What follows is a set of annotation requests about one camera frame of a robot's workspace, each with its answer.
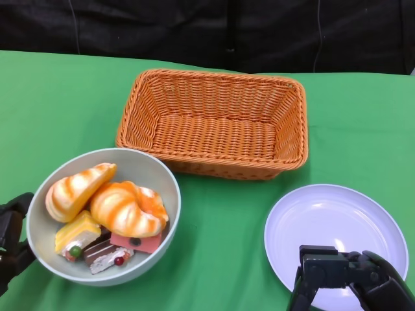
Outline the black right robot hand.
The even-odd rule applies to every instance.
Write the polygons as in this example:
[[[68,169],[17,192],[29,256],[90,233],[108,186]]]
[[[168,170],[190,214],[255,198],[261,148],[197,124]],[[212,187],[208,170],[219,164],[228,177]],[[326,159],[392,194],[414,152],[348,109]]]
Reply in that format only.
[[[371,251],[301,245],[288,310],[308,310],[321,288],[350,288],[363,310],[414,310],[414,295],[396,269]]]

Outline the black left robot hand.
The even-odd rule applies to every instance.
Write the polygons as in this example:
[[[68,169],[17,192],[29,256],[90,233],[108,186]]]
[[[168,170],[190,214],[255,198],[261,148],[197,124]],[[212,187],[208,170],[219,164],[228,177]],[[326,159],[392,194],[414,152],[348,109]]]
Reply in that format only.
[[[33,193],[26,192],[1,204],[1,295],[8,290],[9,282],[36,259],[28,240],[19,241],[33,197]]]

